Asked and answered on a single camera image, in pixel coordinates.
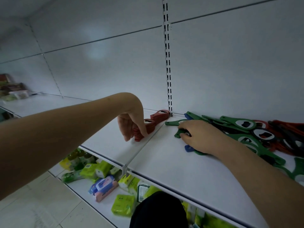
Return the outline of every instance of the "right hand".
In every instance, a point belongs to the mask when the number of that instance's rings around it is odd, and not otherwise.
[[[181,139],[197,151],[212,154],[216,157],[227,150],[227,146],[237,141],[228,137],[219,129],[202,120],[188,120],[181,123],[179,129],[186,129],[191,134],[180,134]]]

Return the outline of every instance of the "stack of bottle openers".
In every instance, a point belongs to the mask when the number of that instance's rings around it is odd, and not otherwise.
[[[278,168],[290,178],[304,184],[304,159],[299,158],[304,157],[304,123],[282,122],[278,120],[265,122],[227,116],[221,116],[219,119],[216,119],[206,115],[198,116],[189,111],[184,115],[186,119],[166,122],[165,124],[168,126],[178,126],[184,120],[203,120],[215,126],[227,134],[227,136],[243,143],[259,157]],[[175,137],[180,138],[181,133],[189,132],[179,129]],[[185,150],[205,155],[189,145],[185,146]],[[286,161],[274,153],[276,150],[297,156],[295,157],[295,169],[293,172],[284,167]]]

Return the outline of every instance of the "bottle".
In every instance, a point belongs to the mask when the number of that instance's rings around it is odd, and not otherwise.
[[[86,154],[85,151],[83,151],[82,149],[77,151],[77,156],[84,166],[87,164],[85,160],[85,154]]]
[[[83,169],[84,165],[78,158],[77,152],[73,152],[67,156],[67,159],[70,161],[71,166],[74,170],[81,170]]]
[[[93,155],[91,155],[90,153],[85,153],[84,157],[85,157],[86,164],[96,163],[95,162],[95,157]]]

